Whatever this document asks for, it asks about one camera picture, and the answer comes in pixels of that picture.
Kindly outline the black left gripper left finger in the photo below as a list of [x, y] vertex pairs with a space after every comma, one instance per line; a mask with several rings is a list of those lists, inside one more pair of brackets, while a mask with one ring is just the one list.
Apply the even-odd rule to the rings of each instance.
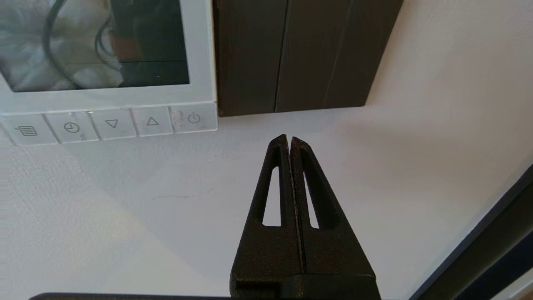
[[[279, 173], [280, 226], [263, 224], [272, 171]], [[269, 142], [245, 227], [230, 272], [230, 295], [277, 299], [281, 282], [301, 272], [298, 224], [287, 135]]]

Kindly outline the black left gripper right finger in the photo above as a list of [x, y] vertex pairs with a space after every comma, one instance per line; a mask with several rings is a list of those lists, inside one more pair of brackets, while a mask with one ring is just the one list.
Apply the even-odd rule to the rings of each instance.
[[379, 300], [376, 275], [309, 144], [294, 137], [291, 167], [303, 268], [291, 298]]

